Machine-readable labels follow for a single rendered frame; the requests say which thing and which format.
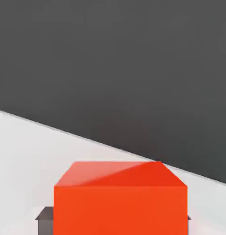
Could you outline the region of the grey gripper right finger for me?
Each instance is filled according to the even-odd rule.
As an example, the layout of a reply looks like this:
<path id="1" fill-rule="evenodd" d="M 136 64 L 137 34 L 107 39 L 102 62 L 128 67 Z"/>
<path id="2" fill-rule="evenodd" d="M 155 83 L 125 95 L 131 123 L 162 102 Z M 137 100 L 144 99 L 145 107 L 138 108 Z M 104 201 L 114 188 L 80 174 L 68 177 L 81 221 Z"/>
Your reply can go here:
<path id="1" fill-rule="evenodd" d="M 200 220 L 196 218 L 192 218 L 188 216 L 188 223 L 187 228 L 188 232 L 187 235 L 202 235 L 202 223 Z"/>

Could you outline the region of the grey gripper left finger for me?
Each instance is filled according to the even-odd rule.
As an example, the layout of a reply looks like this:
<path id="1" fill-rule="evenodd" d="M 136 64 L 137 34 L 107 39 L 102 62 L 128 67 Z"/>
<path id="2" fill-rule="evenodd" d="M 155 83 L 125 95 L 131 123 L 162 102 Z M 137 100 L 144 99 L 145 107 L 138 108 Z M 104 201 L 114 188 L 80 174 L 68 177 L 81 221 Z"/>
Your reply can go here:
<path id="1" fill-rule="evenodd" d="M 53 207 L 35 207 L 25 217 L 25 235 L 53 235 Z"/>

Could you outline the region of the small red cube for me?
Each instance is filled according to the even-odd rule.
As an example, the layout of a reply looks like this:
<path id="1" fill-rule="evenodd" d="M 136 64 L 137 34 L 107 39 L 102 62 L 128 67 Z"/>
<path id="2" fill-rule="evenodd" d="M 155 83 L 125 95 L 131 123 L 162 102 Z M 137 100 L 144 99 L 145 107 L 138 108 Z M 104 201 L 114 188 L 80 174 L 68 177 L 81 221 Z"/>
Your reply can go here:
<path id="1" fill-rule="evenodd" d="M 161 162 L 75 162 L 54 186 L 53 235 L 187 234 L 187 186 Z"/>

